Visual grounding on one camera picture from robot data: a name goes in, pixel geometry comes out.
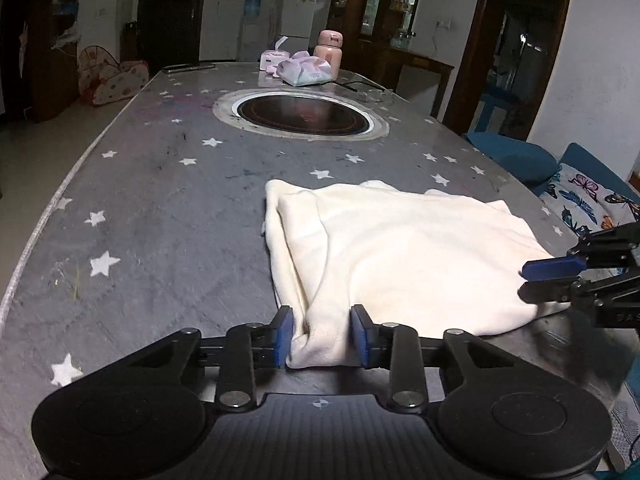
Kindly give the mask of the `cream white sweatshirt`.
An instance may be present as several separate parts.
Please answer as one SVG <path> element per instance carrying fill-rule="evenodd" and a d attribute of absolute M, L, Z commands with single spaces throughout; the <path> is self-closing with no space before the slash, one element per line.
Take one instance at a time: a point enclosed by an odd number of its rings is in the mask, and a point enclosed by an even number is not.
<path fill-rule="evenodd" d="M 277 300 L 294 313 L 293 368 L 354 366 L 349 312 L 428 338 L 460 328 L 500 335 L 563 310 L 518 296 L 522 266 L 547 257 L 502 200 L 381 181 L 310 190 L 266 186 L 266 242 Z"/>

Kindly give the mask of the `butterfly print pillow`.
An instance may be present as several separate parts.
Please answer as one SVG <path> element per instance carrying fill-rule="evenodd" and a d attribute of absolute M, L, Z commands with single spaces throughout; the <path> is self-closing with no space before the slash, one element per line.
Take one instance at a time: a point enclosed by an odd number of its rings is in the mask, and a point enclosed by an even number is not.
<path fill-rule="evenodd" d="M 540 199 L 577 236 L 639 220 L 637 202 L 564 162 L 547 183 Z"/>

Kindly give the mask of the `blue sofa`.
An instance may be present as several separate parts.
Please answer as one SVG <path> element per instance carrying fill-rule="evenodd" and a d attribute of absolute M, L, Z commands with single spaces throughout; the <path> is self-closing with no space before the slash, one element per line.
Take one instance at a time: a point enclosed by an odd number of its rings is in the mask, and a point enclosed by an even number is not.
<path fill-rule="evenodd" d="M 474 148 L 523 183 L 539 199 L 547 183 L 564 162 L 586 176 L 639 203 L 639 196 L 623 180 L 577 143 L 570 144 L 560 159 L 538 145 L 514 140 L 495 133 L 473 132 L 466 136 Z"/>

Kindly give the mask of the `round black induction cooktop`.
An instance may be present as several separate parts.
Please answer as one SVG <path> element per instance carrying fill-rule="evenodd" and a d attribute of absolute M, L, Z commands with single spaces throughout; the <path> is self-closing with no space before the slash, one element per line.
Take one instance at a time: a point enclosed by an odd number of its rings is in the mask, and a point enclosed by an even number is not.
<path fill-rule="evenodd" d="M 308 90 L 226 93 L 214 103 L 213 114 L 235 129 L 280 139 L 364 142 L 390 133 L 388 122 L 369 107 Z"/>

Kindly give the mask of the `pink tissue pack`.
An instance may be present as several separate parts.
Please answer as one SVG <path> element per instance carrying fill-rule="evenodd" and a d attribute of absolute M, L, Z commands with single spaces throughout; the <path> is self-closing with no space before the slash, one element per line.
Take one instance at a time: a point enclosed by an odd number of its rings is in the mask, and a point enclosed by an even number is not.
<path fill-rule="evenodd" d="M 277 66 L 276 74 L 292 87 L 325 84 L 334 79 L 332 67 L 324 58 L 299 51 Z"/>

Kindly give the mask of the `small pink tissue box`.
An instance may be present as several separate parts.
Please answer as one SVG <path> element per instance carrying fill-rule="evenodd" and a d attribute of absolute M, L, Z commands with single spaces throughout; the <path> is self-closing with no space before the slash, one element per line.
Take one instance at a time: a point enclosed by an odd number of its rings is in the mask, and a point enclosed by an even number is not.
<path fill-rule="evenodd" d="M 288 36 L 280 37 L 272 49 L 265 50 L 260 55 L 259 70 L 270 76 L 277 75 L 278 66 L 291 57 L 291 53 L 283 50 L 283 45 L 288 41 Z"/>

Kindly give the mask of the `water dispenser with blue bottle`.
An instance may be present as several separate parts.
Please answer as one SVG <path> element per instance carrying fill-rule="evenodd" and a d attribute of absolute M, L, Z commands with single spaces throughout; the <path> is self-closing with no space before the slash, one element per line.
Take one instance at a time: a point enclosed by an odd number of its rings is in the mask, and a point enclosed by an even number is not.
<path fill-rule="evenodd" d="M 244 0 L 238 40 L 238 60 L 255 61 L 262 42 L 262 0 Z"/>

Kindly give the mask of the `pink thermos bottle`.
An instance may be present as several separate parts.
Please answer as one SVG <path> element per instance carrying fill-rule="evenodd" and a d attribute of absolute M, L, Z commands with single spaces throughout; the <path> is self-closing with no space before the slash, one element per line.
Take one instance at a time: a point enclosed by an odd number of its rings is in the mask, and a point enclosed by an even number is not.
<path fill-rule="evenodd" d="M 323 58 L 331 66 L 331 77 L 335 80 L 340 73 L 342 62 L 343 35 L 335 30 L 325 29 L 319 34 L 314 56 Z"/>

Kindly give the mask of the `red white play tent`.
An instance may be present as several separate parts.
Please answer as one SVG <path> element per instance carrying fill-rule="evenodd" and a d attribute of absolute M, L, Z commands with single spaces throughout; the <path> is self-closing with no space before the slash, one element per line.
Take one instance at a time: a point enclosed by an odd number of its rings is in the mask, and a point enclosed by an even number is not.
<path fill-rule="evenodd" d="M 102 106 L 135 96 L 149 82 L 149 66 L 143 61 L 118 62 L 100 46 L 86 47 L 78 56 L 80 98 Z"/>

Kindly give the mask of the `white refrigerator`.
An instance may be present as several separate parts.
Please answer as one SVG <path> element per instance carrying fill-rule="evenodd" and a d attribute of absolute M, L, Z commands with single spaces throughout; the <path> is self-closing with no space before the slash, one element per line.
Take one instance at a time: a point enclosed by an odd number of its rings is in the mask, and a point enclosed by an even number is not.
<path fill-rule="evenodd" d="M 291 54 L 309 48 L 318 0 L 281 0 L 278 39 L 288 39 L 280 47 Z"/>

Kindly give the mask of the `dark wooden cabinet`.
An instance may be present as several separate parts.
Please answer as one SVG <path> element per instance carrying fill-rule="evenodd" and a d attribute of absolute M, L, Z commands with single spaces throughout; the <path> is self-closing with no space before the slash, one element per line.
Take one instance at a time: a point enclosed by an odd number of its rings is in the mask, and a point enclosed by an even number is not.
<path fill-rule="evenodd" d="M 360 41 L 406 50 L 419 0 L 330 0 L 326 27 L 343 36 L 344 55 Z"/>

